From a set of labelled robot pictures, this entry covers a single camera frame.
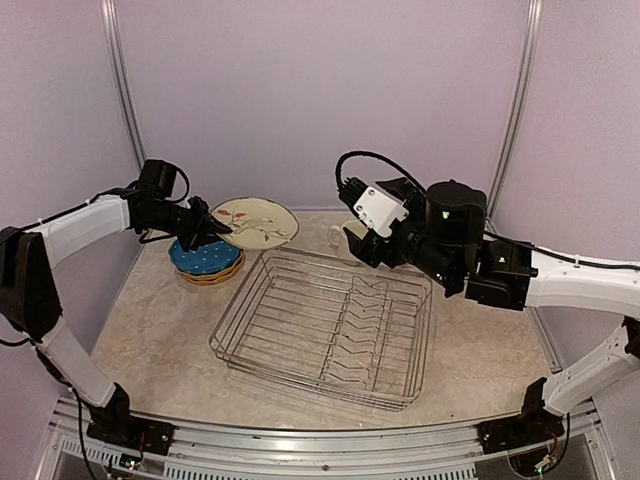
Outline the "blue oval dish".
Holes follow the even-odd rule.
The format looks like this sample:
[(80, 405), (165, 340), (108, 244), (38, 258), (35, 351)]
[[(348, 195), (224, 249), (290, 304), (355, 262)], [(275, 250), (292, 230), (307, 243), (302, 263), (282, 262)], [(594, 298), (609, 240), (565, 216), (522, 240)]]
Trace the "blue oval dish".
[(169, 247), (171, 263), (180, 271), (191, 275), (216, 274), (231, 267), (243, 253), (223, 240), (218, 240), (196, 250), (184, 250), (178, 241)]

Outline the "cream plate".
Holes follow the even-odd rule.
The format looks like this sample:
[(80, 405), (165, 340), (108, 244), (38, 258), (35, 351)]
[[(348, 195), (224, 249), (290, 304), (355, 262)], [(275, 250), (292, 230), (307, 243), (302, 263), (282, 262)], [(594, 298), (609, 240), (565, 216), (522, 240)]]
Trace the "cream plate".
[(269, 250), (289, 243), (298, 234), (296, 216), (268, 199), (242, 197), (210, 210), (213, 218), (231, 229), (220, 238), (244, 250)]

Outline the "white ribbed mug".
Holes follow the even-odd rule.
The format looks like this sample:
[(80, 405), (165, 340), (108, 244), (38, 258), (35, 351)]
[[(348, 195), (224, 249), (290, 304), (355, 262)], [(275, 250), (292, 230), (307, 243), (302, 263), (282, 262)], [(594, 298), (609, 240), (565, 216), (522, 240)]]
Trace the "white ribbed mug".
[(327, 241), (334, 249), (347, 252), (349, 243), (347, 233), (353, 233), (358, 239), (362, 239), (368, 232), (368, 228), (359, 220), (349, 220), (341, 225), (330, 225), (327, 230)]

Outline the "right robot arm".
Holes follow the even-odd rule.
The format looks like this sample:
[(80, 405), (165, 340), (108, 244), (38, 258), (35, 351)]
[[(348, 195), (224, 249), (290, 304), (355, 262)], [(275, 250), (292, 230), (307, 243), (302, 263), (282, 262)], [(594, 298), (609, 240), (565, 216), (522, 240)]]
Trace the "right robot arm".
[(617, 314), (621, 325), (580, 360), (530, 386), (511, 426), (523, 444), (535, 442), (551, 419), (639, 367), (639, 266), (582, 259), (485, 230), (486, 196), (454, 180), (423, 188), (407, 178), (368, 186), (338, 184), (340, 200), (367, 229), (346, 233), (350, 253), (366, 265), (409, 264), (446, 296), (522, 311), (564, 307)]

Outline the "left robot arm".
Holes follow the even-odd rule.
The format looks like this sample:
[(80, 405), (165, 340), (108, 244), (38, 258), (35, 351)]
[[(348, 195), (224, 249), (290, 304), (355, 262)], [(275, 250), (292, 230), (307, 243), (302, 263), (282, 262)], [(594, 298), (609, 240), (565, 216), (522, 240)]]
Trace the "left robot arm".
[(93, 424), (121, 445), (140, 434), (128, 394), (93, 361), (86, 342), (66, 321), (62, 302), (71, 295), (73, 274), (94, 283), (100, 273), (123, 272), (121, 261), (101, 260), (97, 252), (123, 233), (148, 241), (157, 231), (187, 251), (230, 233), (202, 198), (189, 193), (174, 197), (176, 180), (185, 177), (177, 165), (148, 159), (139, 177), (125, 187), (99, 192), (31, 225), (1, 231), (2, 316), (25, 335), (50, 374), (89, 409)]

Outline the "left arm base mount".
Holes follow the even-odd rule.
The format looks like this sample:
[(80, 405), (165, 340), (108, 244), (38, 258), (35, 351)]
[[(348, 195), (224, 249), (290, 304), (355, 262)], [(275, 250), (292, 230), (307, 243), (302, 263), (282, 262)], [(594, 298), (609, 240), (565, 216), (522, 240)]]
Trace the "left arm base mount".
[(167, 456), (175, 426), (133, 415), (129, 395), (119, 384), (115, 383), (114, 386), (115, 391), (104, 407), (84, 401), (90, 413), (88, 436), (141, 453)]

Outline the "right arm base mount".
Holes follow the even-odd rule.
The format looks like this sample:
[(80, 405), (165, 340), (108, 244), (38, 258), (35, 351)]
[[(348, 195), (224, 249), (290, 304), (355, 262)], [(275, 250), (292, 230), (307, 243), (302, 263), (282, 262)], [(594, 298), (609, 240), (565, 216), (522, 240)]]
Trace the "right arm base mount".
[(546, 381), (542, 377), (527, 387), (518, 414), (484, 421), (477, 426), (484, 454), (517, 449), (564, 435), (564, 415), (558, 416), (545, 409), (543, 387)]

